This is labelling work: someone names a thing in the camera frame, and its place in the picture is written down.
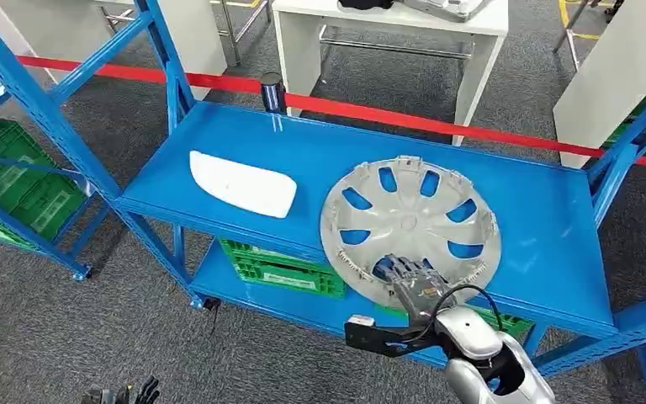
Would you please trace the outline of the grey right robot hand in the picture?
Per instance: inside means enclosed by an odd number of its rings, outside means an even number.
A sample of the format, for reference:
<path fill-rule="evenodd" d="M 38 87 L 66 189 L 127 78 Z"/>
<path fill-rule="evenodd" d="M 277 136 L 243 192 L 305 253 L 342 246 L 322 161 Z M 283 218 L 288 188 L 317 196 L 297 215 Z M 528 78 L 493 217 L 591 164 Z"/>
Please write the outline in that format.
<path fill-rule="evenodd" d="M 406 309 L 413 327 L 428 323 L 440 310 L 458 304 L 454 295 L 444 298 L 451 288 L 436 270 L 423 262 L 388 254 L 379 268 L 391 282 L 394 294 Z"/>

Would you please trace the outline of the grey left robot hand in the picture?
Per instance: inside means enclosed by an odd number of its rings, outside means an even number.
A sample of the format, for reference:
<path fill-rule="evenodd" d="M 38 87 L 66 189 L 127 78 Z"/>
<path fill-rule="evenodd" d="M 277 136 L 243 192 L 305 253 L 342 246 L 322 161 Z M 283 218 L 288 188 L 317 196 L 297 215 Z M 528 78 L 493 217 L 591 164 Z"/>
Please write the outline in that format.
<path fill-rule="evenodd" d="M 149 376 L 138 391 L 132 385 L 118 390 L 92 388 L 82 394 L 81 404 L 152 404 L 160 396 L 159 380 Z"/>

